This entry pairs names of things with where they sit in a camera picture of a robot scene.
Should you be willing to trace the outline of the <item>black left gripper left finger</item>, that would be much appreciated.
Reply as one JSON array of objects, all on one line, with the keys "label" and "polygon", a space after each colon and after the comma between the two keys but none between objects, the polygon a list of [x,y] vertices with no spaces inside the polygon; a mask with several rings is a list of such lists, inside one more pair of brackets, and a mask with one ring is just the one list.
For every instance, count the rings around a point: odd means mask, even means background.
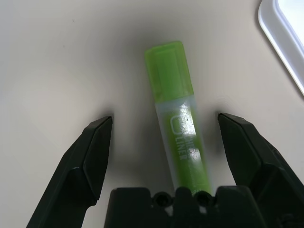
[{"label": "black left gripper left finger", "polygon": [[91,122],[64,153],[29,228],[80,228],[100,198],[109,159],[113,120]]}]

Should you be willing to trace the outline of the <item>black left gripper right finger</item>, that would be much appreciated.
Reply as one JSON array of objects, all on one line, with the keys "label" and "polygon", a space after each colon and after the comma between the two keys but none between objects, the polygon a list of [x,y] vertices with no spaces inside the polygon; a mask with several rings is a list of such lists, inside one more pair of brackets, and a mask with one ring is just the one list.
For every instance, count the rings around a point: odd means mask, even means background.
[{"label": "black left gripper right finger", "polygon": [[226,158],[237,185],[250,189],[269,228],[304,226],[304,185],[280,152],[244,118],[218,114]]}]

